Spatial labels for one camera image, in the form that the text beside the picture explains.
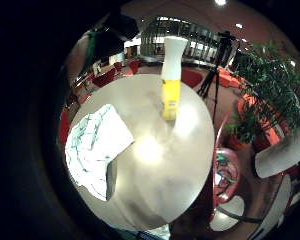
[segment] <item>camera tripod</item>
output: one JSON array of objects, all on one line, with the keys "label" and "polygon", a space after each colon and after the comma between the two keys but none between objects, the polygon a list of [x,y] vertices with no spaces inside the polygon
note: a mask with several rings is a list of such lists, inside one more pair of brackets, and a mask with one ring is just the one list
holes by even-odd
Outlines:
[{"label": "camera tripod", "polygon": [[197,92],[199,96],[201,96],[203,99],[206,99],[209,95],[211,83],[213,82],[213,79],[216,78],[216,91],[214,97],[214,108],[213,108],[213,116],[212,116],[213,123],[215,120],[217,103],[218,103],[219,75],[220,75],[218,71],[218,67],[224,60],[225,52],[231,51],[232,41],[236,39],[234,36],[230,35],[229,31],[225,31],[224,33],[218,33],[218,35],[221,36],[221,40],[220,40],[220,44],[219,44],[219,48],[215,60],[215,66],[210,69],[200,89]]}]

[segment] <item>green plant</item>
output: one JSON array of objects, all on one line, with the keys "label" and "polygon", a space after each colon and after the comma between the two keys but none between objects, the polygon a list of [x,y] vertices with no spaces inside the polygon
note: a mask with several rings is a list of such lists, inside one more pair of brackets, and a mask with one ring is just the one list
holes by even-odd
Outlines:
[{"label": "green plant", "polygon": [[252,143],[257,135],[263,132],[263,129],[257,119],[255,118],[253,108],[249,108],[245,112],[244,119],[241,119],[238,114],[233,114],[233,123],[225,126],[228,134],[235,135],[240,142]]},{"label": "green plant", "polygon": [[251,44],[234,74],[246,80],[241,96],[250,96],[244,100],[241,118],[230,125],[240,141],[250,143],[283,120],[291,131],[300,126],[300,72],[276,43]]}]

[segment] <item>bottle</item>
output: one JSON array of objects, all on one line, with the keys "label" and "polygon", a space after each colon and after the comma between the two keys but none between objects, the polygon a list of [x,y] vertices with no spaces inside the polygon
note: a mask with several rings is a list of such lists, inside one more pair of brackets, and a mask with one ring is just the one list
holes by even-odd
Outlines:
[{"label": "bottle", "polygon": [[162,117],[175,120],[177,117],[181,89],[181,59],[188,40],[168,36],[164,39],[165,57],[162,66]]}]

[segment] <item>plant pot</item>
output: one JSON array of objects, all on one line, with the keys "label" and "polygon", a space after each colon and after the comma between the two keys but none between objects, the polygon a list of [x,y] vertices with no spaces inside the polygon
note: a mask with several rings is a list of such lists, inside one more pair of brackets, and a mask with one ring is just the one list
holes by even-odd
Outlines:
[{"label": "plant pot", "polygon": [[261,152],[262,150],[271,146],[264,133],[256,136],[256,138],[252,142],[252,145],[256,153]]},{"label": "plant pot", "polygon": [[235,135],[229,135],[226,140],[226,146],[232,150],[239,151],[249,146],[248,143],[240,142]]}]

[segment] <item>table surface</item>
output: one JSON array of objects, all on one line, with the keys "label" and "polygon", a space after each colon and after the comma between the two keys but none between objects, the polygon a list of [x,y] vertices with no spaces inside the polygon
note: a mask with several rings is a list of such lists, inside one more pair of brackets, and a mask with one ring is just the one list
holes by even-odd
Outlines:
[{"label": "table surface", "polygon": [[76,189],[92,212],[114,227],[149,230],[172,222],[197,198],[210,172],[215,138],[207,107],[182,84],[177,119],[165,121],[160,75],[138,74],[94,92],[71,127],[108,103],[135,142],[110,163],[114,193],[109,201],[74,184]]}]

